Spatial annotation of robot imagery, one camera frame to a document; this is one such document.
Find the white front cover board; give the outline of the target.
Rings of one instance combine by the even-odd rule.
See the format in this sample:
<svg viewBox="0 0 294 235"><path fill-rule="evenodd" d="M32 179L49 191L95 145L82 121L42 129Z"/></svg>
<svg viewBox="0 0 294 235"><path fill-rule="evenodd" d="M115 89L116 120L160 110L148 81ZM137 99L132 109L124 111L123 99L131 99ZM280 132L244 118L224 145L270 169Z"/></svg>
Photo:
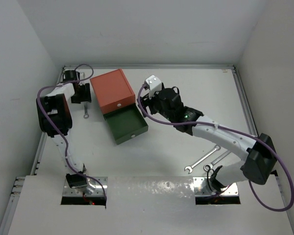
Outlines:
<svg viewBox="0 0 294 235"><path fill-rule="evenodd" d="M290 235L285 212L262 207L247 183L240 203L197 205L189 177L110 177L107 205L62 205L64 181L28 176L11 235Z"/></svg>

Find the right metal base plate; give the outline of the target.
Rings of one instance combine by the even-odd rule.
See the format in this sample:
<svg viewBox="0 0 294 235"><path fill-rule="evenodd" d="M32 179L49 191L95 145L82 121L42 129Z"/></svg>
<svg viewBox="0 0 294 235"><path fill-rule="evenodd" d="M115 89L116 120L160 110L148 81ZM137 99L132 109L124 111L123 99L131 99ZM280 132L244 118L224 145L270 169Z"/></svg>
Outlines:
<svg viewBox="0 0 294 235"><path fill-rule="evenodd" d="M222 188L222 193L211 191L207 184L206 177L193 177L194 193L196 197L209 197L209 196L221 196L221 197L238 197L239 191L236 183L231 184L225 188Z"/></svg>

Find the green bottom drawer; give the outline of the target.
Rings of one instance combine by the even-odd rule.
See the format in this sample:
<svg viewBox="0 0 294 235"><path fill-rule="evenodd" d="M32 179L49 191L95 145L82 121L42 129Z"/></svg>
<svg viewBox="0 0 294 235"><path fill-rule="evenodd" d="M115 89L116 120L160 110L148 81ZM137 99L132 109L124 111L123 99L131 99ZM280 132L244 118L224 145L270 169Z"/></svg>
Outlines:
<svg viewBox="0 0 294 235"><path fill-rule="evenodd" d="M117 145L148 131L148 124L136 104L103 115Z"/></svg>

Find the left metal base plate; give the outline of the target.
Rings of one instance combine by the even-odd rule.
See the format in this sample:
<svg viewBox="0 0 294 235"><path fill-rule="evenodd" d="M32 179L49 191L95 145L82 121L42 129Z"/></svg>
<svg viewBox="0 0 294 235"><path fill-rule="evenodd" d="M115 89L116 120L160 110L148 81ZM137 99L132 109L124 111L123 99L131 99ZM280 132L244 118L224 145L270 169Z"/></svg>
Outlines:
<svg viewBox="0 0 294 235"><path fill-rule="evenodd" d="M69 177L64 182L62 196L64 197L103 197L103 190L107 191L107 177L97 181L84 177Z"/></svg>

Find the aluminium table frame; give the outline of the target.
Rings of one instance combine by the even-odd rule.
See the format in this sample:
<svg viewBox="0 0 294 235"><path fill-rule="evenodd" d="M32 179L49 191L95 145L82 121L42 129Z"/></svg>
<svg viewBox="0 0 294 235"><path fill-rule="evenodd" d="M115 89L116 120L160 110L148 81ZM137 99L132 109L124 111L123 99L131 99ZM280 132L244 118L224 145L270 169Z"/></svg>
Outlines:
<svg viewBox="0 0 294 235"><path fill-rule="evenodd" d="M133 90L137 92L144 80L154 74L166 87L177 86L182 101L230 128L256 135L254 121L244 94L242 82L233 66L94 66L95 76L122 68ZM82 108L70 107L73 116L72 135L78 142L76 153L83 158L94 177L189 177L205 173L200 165L192 175L184 166L195 162L213 143L182 134L174 128L147 119L149 131L121 145L115 145L96 99L90 105L90 118L82 117ZM65 182L64 167L55 144L42 135L37 175L48 175ZM15 200L19 201L21 193ZM11 203L10 222L17 208Z"/></svg>

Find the silver open-end wrench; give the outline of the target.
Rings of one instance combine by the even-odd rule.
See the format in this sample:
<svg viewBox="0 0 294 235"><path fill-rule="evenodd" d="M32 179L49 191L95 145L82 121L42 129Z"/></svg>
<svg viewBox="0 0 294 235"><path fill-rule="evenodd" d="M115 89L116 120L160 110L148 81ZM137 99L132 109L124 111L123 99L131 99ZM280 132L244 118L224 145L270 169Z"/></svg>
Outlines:
<svg viewBox="0 0 294 235"><path fill-rule="evenodd" d="M219 145L215 145L209 152L207 152L205 155L203 155L200 159L198 159L196 162L194 162L191 165L188 165L184 167L184 171L188 171L188 174L191 174L193 172L193 169L198 166L200 163L202 163L204 160L206 160L208 157L210 157L215 152L219 151L221 147Z"/></svg>

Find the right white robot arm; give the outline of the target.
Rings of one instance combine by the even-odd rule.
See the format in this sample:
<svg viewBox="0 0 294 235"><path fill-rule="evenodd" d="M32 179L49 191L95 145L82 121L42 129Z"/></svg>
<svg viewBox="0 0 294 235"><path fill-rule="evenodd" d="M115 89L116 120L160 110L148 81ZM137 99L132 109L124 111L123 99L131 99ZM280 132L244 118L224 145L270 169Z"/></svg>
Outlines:
<svg viewBox="0 0 294 235"><path fill-rule="evenodd" d="M158 90L150 89L137 101L143 116L151 118L153 114L160 114L166 119L164 125L213 142L240 158L237 163L218 166L208 176L207 187L210 191L221 193L223 188L242 181L258 185L267 182L277 162L270 136L252 136L219 125L201 111L185 106L175 88L161 86Z"/></svg>

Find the metal base plate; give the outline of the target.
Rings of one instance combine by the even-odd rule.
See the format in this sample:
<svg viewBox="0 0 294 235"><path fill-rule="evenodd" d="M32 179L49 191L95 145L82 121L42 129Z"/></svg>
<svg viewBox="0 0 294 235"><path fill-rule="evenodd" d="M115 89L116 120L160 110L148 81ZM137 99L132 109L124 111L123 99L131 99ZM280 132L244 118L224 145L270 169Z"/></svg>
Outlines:
<svg viewBox="0 0 294 235"><path fill-rule="evenodd" d="M97 181L84 177L69 177L64 182L62 196L64 197L103 197L103 190L107 191L107 177Z"/></svg>
<svg viewBox="0 0 294 235"><path fill-rule="evenodd" d="M196 197L209 197L209 196L221 196L221 197L238 197L239 191L236 183L231 184L225 188L222 188L222 193L211 191L207 184L206 177L193 177L194 193Z"/></svg>

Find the orange drawer cabinet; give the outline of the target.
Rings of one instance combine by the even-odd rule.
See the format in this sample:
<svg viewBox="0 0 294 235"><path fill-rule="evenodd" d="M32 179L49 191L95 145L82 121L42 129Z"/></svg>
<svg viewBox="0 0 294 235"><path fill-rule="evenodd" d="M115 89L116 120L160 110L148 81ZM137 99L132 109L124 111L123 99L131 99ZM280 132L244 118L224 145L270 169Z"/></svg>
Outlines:
<svg viewBox="0 0 294 235"><path fill-rule="evenodd" d="M101 112L105 115L135 103L135 94L123 70L90 79Z"/></svg>

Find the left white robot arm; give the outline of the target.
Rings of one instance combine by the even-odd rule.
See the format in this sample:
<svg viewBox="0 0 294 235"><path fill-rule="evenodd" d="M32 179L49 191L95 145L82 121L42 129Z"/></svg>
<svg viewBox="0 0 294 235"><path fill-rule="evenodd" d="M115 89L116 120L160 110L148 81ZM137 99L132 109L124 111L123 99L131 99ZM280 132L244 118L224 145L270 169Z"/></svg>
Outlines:
<svg viewBox="0 0 294 235"><path fill-rule="evenodd" d="M92 101L90 84L84 83L85 74L77 70L63 72L62 82L46 96L36 98L37 113L41 130L46 133L61 154L66 169L68 186L85 193L90 190L89 180L85 176L84 163L75 154L71 137L73 120L68 102L72 104L87 104Z"/></svg>

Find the silver ratchet wrench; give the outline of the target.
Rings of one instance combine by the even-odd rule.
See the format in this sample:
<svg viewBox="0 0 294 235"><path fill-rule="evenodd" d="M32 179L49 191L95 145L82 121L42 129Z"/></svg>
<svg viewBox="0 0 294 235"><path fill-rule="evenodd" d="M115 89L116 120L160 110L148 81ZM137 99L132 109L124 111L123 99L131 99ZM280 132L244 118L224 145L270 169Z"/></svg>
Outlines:
<svg viewBox="0 0 294 235"><path fill-rule="evenodd" d="M231 152L228 150L226 152L224 152L223 154L221 154L219 157L217 157L215 160L213 160L212 162L205 164L203 167L203 170L205 172L208 172L210 169L212 169L217 163L219 163L221 160L223 160L225 157L227 157L229 154L231 154Z"/></svg>

